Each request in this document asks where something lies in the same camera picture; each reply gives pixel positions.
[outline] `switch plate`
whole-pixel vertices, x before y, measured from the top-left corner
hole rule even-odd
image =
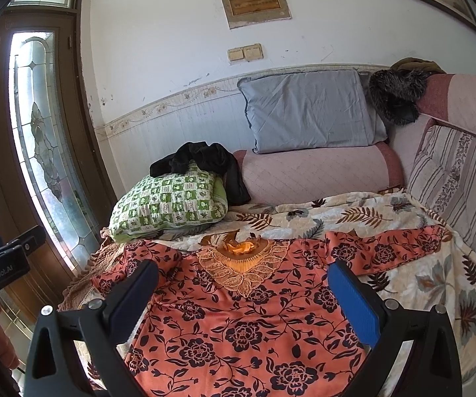
[[[249,62],[261,60],[264,58],[264,53],[262,51],[262,45],[260,43],[255,43],[254,45],[229,49],[227,51],[227,56],[229,58],[229,63],[233,64],[243,61]]]
[[[241,47],[235,47],[234,49],[229,49],[227,51],[229,57],[229,62],[239,61],[244,59],[243,49]]]

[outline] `blue gripper pad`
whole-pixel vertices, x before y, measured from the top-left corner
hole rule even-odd
[[[123,343],[130,337],[137,320],[152,298],[158,281],[157,264],[143,260],[130,277],[113,287],[106,297],[106,301],[113,305],[106,318],[112,343]]]
[[[379,318],[367,304],[357,286],[336,263],[331,264],[328,269],[328,285],[359,341],[373,348],[380,336]]]

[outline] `black fur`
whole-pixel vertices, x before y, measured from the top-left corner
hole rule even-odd
[[[432,72],[380,70],[372,74],[369,91],[380,116],[396,125],[407,125],[418,119],[416,101],[427,88]]]

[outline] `gray pillowcase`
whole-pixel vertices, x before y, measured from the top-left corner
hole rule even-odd
[[[209,222],[206,224],[193,225],[192,227],[166,229],[163,230],[163,233],[160,236],[155,238],[159,240],[177,240],[185,236],[195,236],[196,234],[208,230],[214,224],[215,222]]]
[[[238,88],[258,154],[369,146],[387,138],[355,70],[243,78]]]

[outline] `orange floral blouse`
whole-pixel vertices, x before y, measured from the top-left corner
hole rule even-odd
[[[327,285],[327,265],[356,275],[390,270],[440,250],[440,226],[378,236],[265,241],[236,254],[180,252],[149,240],[92,278],[105,296],[142,259],[160,281],[125,362],[149,396],[283,397],[340,394],[365,353]]]

